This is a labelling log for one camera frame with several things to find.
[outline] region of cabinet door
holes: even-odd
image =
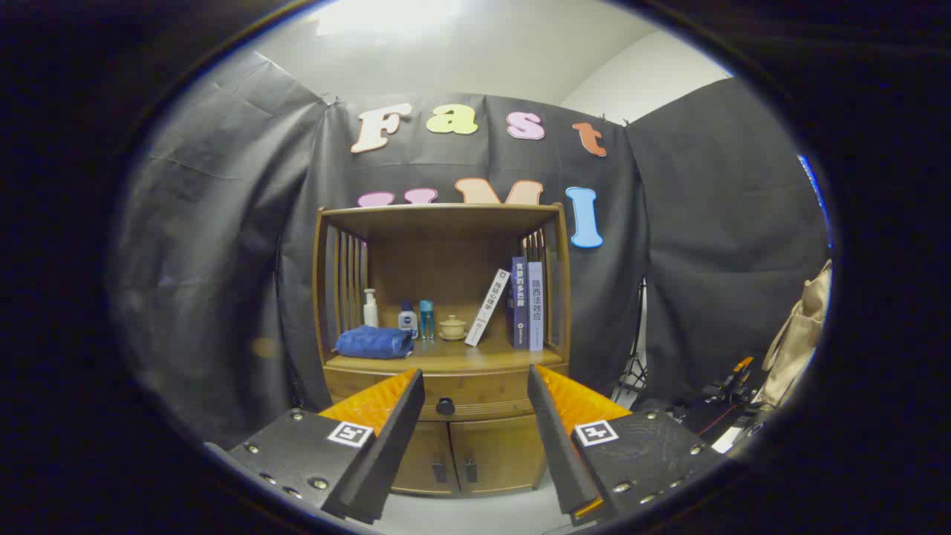
[[[397,492],[458,493],[449,429],[442,422],[417,422],[391,487]]]
[[[536,487],[545,450],[533,414],[449,424],[463,494]]]

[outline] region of wooden shelf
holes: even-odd
[[[360,359],[338,355],[327,361],[329,369],[361,370],[375,372],[400,372],[413,367],[423,373],[477,373],[487,371],[527,368],[532,364],[551,366],[562,363],[554,351],[545,347],[541,351],[515,350],[504,337],[489,338],[477,347],[463,342],[416,340],[413,354],[405,359]]]
[[[446,203],[325,210],[331,225],[365,241],[522,237],[558,215],[558,205]]]

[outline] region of drawer knob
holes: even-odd
[[[436,403],[436,412],[443,416],[452,416],[456,414],[456,406],[453,405],[452,398],[440,398]]]

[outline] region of foam letter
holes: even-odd
[[[359,115],[362,122],[359,129],[359,138],[350,148],[353,153],[365,152],[366,150],[379,149],[389,141],[381,133],[384,129],[387,133],[394,133],[399,128],[400,115],[409,115],[413,111],[407,103],[397,104],[389,108],[371,109]]]
[[[577,248],[599,248],[604,239],[597,233],[597,221],[594,220],[594,199],[597,194],[592,189],[571,187],[565,194],[574,206],[574,236],[572,245]]]
[[[435,201],[438,196],[439,192],[432,188],[410,189],[403,193],[403,198],[406,199],[406,202],[413,205],[428,205]]]
[[[478,205],[498,205],[498,195],[492,185],[484,178],[460,178],[456,180],[456,189],[462,192],[462,202]],[[512,184],[507,205],[537,205],[541,192],[545,188],[534,180],[519,180]]]
[[[591,123],[575,123],[572,128],[578,130],[578,133],[581,134],[581,145],[588,152],[602,158],[608,155],[605,148],[598,146],[597,140],[601,139],[601,132],[595,130]]]
[[[505,121],[509,123],[508,132],[517,139],[541,139],[545,137],[545,129],[541,127],[541,119],[534,113],[513,111]]]
[[[357,204],[364,207],[385,207],[393,202],[397,196],[392,191],[374,191],[366,193],[357,199]]]
[[[470,134],[478,129],[476,111],[463,104],[446,104],[433,110],[426,128],[435,133]]]

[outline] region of floor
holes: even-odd
[[[629,406],[636,395],[622,391],[616,403]],[[385,535],[566,535],[587,527],[572,526],[571,518],[558,510],[558,498],[547,471],[537,490],[455,499],[390,494],[382,520],[373,525],[347,521]]]

